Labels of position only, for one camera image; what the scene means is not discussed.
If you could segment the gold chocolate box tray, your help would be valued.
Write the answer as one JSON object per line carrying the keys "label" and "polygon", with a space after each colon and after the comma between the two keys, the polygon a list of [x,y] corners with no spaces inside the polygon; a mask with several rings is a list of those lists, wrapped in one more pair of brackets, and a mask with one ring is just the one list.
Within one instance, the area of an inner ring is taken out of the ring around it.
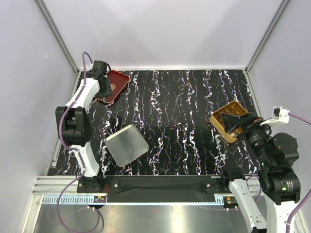
{"label": "gold chocolate box tray", "polygon": [[237,141],[236,136],[242,133],[242,129],[241,127],[239,127],[232,134],[226,133],[224,121],[221,117],[222,113],[242,116],[248,114],[248,111],[238,101],[234,100],[213,112],[210,117],[210,122],[217,129],[218,133],[222,136],[224,144],[235,143]]}

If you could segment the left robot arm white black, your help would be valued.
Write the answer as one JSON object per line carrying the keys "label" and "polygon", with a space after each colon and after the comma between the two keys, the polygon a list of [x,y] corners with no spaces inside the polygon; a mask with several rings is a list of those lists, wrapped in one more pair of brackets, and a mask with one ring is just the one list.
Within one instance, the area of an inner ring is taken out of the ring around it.
{"label": "left robot arm white black", "polygon": [[91,70],[82,72],[83,78],[73,97],[55,110],[59,139],[64,148],[74,153],[82,176],[91,177],[87,185],[94,192],[104,189],[105,180],[98,176],[99,164],[90,144],[92,127],[86,111],[94,97],[105,99],[112,95],[110,71],[108,63],[94,61]]}

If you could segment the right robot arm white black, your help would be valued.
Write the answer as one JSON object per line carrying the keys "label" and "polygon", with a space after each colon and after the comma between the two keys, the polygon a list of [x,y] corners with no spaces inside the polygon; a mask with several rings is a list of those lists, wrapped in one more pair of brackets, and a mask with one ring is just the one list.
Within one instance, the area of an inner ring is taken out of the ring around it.
{"label": "right robot arm white black", "polygon": [[299,158],[297,140],[287,133],[271,136],[271,127],[289,122],[289,111],[275,108],[270,119],[247,113],[222,113],[225,132],[247,141],[261,169],[259,183],[265,194],[270,225],[267,231],[293,232],[291,224],[298,211],[301,186],[292,166]]}

